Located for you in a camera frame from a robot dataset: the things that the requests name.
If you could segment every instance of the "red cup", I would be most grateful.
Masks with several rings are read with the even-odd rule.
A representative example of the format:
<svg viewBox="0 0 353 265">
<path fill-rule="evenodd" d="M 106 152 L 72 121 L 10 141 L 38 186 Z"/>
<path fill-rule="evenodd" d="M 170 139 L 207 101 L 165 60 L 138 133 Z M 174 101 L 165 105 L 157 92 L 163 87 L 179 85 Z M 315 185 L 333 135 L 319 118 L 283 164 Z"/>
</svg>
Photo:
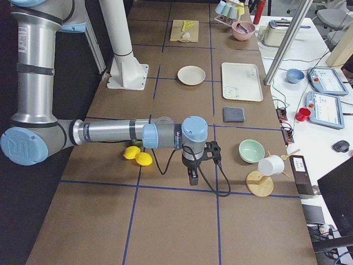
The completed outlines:
<svg viewBox="0 0 353 265">
<path fill-rule="evenodd" d="M 311 111 L 308 108 L 300 108 L 296 114 L 296 119 L 298 121 L 305 121 L 310 117 Z"/>
</svg>

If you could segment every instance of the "pink bowl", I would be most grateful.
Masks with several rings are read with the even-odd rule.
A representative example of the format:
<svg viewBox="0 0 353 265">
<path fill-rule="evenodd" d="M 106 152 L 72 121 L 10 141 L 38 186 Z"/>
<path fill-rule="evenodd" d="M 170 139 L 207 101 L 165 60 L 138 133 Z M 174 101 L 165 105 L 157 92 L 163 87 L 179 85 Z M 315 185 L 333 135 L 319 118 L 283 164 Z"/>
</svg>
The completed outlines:
<svg viewBox="0 0 353 265">
<path fill-rule="evenodd" d="M 239 27 L 238 24 L 243 26 L 248 30 L 248 33 L 246 33 L 242 27 Z M 243 41 L 243 40 L 248 40 L 250 39 L 254 33 L 255 33 L 255 25 L 251 22 L 247 21 L 236 21 L 232 24 L 232 31 L 233 31 L 233 36 L 237 40 Z"/>
</svg>

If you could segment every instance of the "white desk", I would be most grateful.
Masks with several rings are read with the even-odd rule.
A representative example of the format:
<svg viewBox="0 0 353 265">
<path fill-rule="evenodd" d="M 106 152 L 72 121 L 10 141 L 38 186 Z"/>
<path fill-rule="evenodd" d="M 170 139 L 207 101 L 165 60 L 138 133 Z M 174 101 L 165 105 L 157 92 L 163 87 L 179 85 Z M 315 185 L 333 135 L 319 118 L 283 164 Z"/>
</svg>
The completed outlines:
<svg viewBox="0 0 353 265">
<path fill-rule="evenodd" d="M 257 29 L 262 25 L 267 25 L 270 20 L 279 20 L 281 17 L 265 17 L 262 16 Z M 315 25 L 310 18 L 304 18 L 302 25 L 311 26 L 310 29 L 300 29 L 291 47 L 287 51 L 287 54 L 282 62 L 280 68 L 288 70 L 289 68 L 297 68 L 300 70 L 306 70 L 316 65 L 318 60 L 313 62 L 301 62 L 301 61 L 286 61 L 288 59 L 312 61 L 314 59 L 321 58 L 326 52 L 328 52 L 327 46 L 317 31 Z M 278 48 L 267 47 L 262 43 L 259 43 L 261 55 L 263 57 L 263 63 L 266 72 L 269 70 L 272 60 Z M 324 56 L 317 66 L 326 66 L 326 58 L 329 53 Z M 346 78 L 340 70 L 339 75 L 344 81 Z M 298 155 L 302 155 L 305 158 L 308 173 L 312 185 L 317 185 L 317 180 L 323 177 L 326 173 L 337 167 L 349 158 L 349 153 L 337 153 L 331 146 L 339 140 L 346 140 L 350 143 L 351 149 L 353 148 L 353 116 L 344 116 L 345 128 L 342 130 L 336 130 L 329 127 L 312 124 L 308 121 L 299 122 L 294 119 L 297 112 L 298 106 L 304 106 L 304 100 L 306 92 L 312 91 L 312 87 L 308 84 L 305 79 L 298 84 L 290 84 L 286 81 L 286 71 L 278 70 L 273 86 L 271 86 L 271 92 L 274 98 L 284 101 L 284 96 L 281 95 L 274 87 L 281 91 L 286 97 L 286 103 L 289 104 L 287 107 L 288 123 L 294 127 L 294 144 L 290 144 L 287 148 L 287 152 L 290 153 L 296 149 L 300 149 Z M 342 101 L 353 103 L 353 90 L 349 84 L 347 84 L 349 95 L 341 97 Z M 347 113 L 353 113 L 353 107 L 343 104 L 343 111 Z M 325 202 L 322 196 L 318 196 L 313 199 L 302 200 L 302 204 L 321 206 L 323 209 L 325 222 L 327 224 L 334 224 Z"/>
</svg>

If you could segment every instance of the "control tablet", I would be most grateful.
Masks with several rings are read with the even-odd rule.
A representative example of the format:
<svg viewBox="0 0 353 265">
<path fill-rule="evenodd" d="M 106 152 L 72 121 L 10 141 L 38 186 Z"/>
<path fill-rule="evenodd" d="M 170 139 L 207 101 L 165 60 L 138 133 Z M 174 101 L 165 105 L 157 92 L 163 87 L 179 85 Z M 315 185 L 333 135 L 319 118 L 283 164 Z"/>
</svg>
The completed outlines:
<svg viewBox="0 0 353 265">
<path fill-rule="evenodd" d="M 336 70 L 329 67 L 315 67 L 308 71 L 310 84 L 320 93 L 345 96 L 348 90 Z"/>
<path fill-rule="evenodd" d="M 310 109 L 309 120 L 312 123 L 332 127 L 344 128 L 341 100 L 337 96 L 318 92 L 308 92 L 306 107 Z"/>
</svg>

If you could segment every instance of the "metal pole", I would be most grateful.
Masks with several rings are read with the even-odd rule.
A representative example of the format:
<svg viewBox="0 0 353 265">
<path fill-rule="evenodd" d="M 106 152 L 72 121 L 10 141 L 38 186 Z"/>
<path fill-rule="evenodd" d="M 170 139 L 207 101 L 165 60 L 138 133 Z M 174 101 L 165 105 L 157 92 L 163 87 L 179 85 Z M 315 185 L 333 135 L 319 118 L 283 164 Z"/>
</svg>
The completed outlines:
<svg viewBox="0 0 353 265">
<path fill-rule="evenodd" d="M 105 71 L 105 62 L 104 62 L 103 56 L 101 54 L 99 44 L 98 44 L 97 39 L 95 37 L 93 27 L 92 27 L 92 24 L 89 20 L 86 9 L 84 9 L 84 15 L 85 15 L 86 22 L 87 22 L 86 23 L 86 31 L 84 32 L 84 34 L 86 36 L 90 50 L 92 51 L 95 63 L 97 64 L 98 71 L 99 71 L 99 73 L 103 73 L 103 71 Z"/>
<path fill-rule="evenodd" d="M 296 34 L 297 30 L 300 28 L 304 17 L 306 16 L 313 0 L 302 0 L 298 7 L 298 11 L 292 19 L 292 22 L 286 32 L 286 35 L 283 38 L 281 46 L 279 47 L 274 61 L 267 73 L 265 78 L 265 85 L 270 85 L 277 73 L 277 70 L 280 68 L 283 58 L 286 55 L 288 48 L 291 46 Z"/>
</svg>

